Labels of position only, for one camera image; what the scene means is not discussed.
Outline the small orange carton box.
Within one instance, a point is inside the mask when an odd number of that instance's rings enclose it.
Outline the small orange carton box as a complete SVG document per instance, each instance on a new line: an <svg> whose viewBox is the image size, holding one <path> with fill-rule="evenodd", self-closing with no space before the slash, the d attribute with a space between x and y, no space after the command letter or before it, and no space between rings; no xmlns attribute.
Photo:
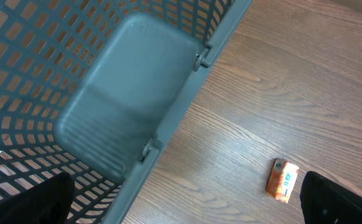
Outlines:
<svg viewBox="0 0 362 224"><path fill-rule="evenodd" d="M299 173L299 166L285 159L275 159L265 192L274 199L288 203Z"/></svg>

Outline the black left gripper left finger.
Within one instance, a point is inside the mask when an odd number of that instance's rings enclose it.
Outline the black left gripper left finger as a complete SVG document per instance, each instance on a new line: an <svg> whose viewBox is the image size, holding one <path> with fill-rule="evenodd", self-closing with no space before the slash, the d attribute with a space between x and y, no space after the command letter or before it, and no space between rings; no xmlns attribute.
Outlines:
<svg viewBox="0 0 362 224"><path fill-rule="evenodd" d="M50 179L0 204L0 224L64 224L74 199L70 174Z"/></svg>

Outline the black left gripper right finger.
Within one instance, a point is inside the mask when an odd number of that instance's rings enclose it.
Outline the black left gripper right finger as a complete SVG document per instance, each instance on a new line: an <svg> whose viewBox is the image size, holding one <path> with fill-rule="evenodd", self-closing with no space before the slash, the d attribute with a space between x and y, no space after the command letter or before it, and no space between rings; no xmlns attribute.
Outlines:
<svg viewBox="0 0 362 224"><path fill-rule="evenodd" d="M305 175L300 201L305 224L362 224L362 197L317 172Z"/></svg>

